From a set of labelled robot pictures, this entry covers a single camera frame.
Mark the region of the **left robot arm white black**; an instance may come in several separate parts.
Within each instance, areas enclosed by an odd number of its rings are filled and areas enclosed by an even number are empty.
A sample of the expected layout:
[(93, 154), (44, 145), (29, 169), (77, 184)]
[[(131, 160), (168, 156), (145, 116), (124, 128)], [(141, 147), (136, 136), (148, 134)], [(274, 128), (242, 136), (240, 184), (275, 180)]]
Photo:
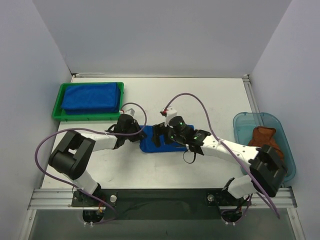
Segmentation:
[(138, 121), (122, 114), (103, 134), (84, 134), (68, 130), (49, 157), (48, 164), (66, 176), (79, 190), (98, 197), (101, 186), (87, 171), (93, 152), (116, 150), (125, 141), (139, 142), (147, 137)]

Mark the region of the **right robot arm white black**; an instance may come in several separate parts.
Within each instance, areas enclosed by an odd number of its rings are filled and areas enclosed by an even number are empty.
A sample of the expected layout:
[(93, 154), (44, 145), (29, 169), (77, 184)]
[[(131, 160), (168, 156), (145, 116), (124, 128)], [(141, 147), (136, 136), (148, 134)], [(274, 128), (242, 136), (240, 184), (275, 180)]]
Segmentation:
[(276, 150), (268, 145), (256, 147), (217, 140), (210, 132), (193, 129), (182, 122), (175, 126), (164, 123), (153, 125), (152, 142), (156, 147), (161, 146), (161, 136), (166, 144), (177, 143), (190, 152), (238, 163), (243, 170), (247, 170), (247, 175), (232, 178), (223, 187), (223, 191), (235, 199), (255, 193), (275, 197), (288, 172)]

